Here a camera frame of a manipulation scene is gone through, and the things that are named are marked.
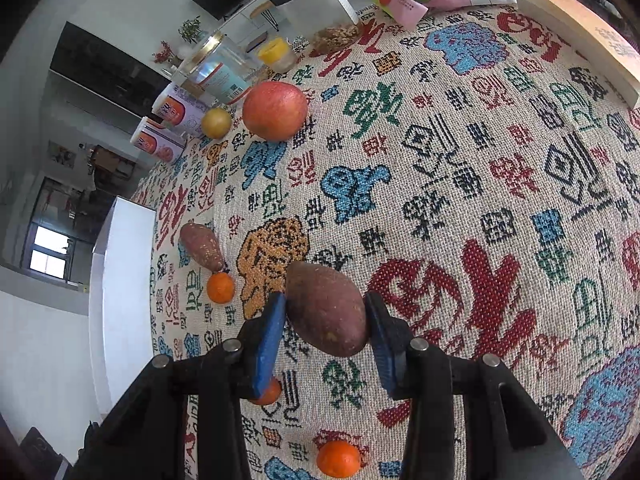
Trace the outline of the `small yellow-green fruit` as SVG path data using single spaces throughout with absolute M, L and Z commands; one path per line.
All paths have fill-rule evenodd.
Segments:
M 222 139 L 232 127 L 232 117 L 223 108 L 209 110 L 201 120 L 203 133 L 209 139 Z

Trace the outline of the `pink white can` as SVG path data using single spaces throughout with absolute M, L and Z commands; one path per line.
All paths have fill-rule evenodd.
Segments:
M 209 107 L 189 91 L 171 82 L 152 105 L 152 113 L 180 132 L 200 138 L 204 136 L 202 119 Z
M 173 164 L 183 153 L 186 140 L 179 133 L 143 116 L 134 129 L 130 143 L 140 151 L 166 164 Z

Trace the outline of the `pile of walnuts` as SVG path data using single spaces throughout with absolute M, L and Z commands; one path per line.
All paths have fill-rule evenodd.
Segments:
M 320 54 L 341 51 L 360 37 L 358 25 L 326 27 L 316 32 L 310 40 L 311 47 Z

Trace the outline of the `small dark red fruit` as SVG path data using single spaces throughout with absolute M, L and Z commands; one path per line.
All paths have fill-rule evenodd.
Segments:
M 274 376 L 271 377 L 270 382 L 265 388 L 265 391 L 258 398 L 250 399 L 250 403 L 255 405 L 270 405 L 279 400 L 282 392 L 282 386 L 280 382 Z

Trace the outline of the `pink white can right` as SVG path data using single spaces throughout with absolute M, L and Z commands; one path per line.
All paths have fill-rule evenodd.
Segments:
M 200 138 L 204 136 L 202 119 L 209 107 L 189 91 L 171 82 L 152 105 L 152 113 L 180 132 Z

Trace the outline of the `orange tangerine front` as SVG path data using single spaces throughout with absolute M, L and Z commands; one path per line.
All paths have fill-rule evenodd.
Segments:
M 319 450 L 317 466 L 322 474 L 331 478 L 350 478 L 360 471 L 360 451 L 346 441 L 326 442 Z

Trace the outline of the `clear jar black lid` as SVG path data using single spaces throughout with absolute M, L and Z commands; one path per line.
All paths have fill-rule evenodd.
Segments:
M 269 0 L 309 42 L 326 27 L 358 25 L 360 21 L 348 0 Z

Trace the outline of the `large red apple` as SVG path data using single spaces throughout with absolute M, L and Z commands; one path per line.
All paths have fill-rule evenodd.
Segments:
M 271 142 L 287 141 L 302 128 L 308 114 L 306 96 L 281 81 L 263 81 L 250 90 L 243 103 L 245 128 Z

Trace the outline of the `pink white can left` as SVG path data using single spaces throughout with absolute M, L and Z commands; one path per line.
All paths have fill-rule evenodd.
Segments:
M 134 129 L 130 143 L 140 151 L 166 164 L 173 164 L 183 153 L 186 140 L 179 133 L 143 116 Z

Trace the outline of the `small yellow cup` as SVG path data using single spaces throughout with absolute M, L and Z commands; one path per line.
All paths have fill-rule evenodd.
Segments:
M 297 64 L 295 51 L 281 37 L 266 42 L 259 49 L 257 56 L 270 70 L 278 74 L 285 74 Z

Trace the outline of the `orange tangerine small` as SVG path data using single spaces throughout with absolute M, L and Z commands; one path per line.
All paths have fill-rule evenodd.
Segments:
M 233 278 L 228 273 L 213 273 L 207 281 L 206 292 L 215 304 L 228 304 L 235 293 Z

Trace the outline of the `clear jar gold lid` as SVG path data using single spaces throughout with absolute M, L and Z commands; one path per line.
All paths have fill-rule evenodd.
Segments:
M 223 32 L 203 32 L 171 81 L 203 103 L 235 107 L 252 90 L 263 67 Z

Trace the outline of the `purple sweet potato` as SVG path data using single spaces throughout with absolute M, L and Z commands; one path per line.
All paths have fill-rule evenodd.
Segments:
M 212 229 L 204 224 L 186 223 L 180 229 L 180 240 L 200 266 L 212 272 L 220 272 L 224 268 L 224 256 Z
M 356 356 L 368 341 L 366 307 L 344 274 L 320 264 L 296 261 L 286 270 L 286 313 L 297 335 L 339 358 Z

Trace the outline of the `orange cover book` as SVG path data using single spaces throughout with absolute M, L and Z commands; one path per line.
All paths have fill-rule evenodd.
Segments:
M 639 107 L 639 53 L 598 14 L 578 0 L 518 0 L 518 10 L 583 55 L 632 110 Z

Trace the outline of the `patterned woven table cloth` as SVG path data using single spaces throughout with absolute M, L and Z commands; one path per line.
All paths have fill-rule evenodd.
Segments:
M 269 143 L 235 122 L 158 164 L 152 348 L 176 360 L 235 335 L 295 260 L 378 292 L 453 356 L 503 359 L 582 474 L 605 479 L 639 434 L 639 114 L 600 70 L 513 6 L 363 34 L 284 76 L 309 114 Z M 218 238 L 215 304 L 180 240 Z

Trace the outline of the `white cardboard box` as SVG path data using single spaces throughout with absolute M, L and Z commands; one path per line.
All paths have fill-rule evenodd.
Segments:
M 150 270 L 155 212 L 116 198 L 94 244 L 89 348 L 96 404 L 108 414 L 152 359 Z

